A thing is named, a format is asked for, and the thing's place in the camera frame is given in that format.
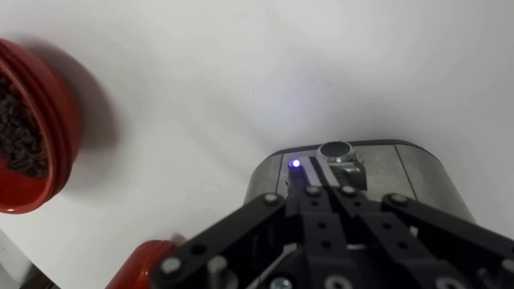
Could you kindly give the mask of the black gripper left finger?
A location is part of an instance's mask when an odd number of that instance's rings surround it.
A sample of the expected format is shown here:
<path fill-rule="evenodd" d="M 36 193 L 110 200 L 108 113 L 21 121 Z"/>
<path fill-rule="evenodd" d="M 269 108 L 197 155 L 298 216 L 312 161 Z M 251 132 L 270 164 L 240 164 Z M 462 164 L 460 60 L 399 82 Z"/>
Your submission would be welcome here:
<path fill-rule="evenodd" d="M 349 289 L 349 254 L 341 219 L 322 187 L 293 185 L 288 211 L 299 225 L 301 289 Z"/>

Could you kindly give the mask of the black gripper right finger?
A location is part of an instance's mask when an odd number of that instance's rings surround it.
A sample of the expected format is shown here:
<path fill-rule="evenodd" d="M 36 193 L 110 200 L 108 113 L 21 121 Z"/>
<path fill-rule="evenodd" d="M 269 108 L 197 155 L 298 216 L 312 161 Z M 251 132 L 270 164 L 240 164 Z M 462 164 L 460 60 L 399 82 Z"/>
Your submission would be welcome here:
<path fill-rule="evenodd" d="M 343 187 L 335 198 L 351 243 L 365 246 L 373 272 L 381 273 L 391 289 L 428 289 L 425 267 L 429 251 L 396 214 L 386 212 L 354 187 Z"/>

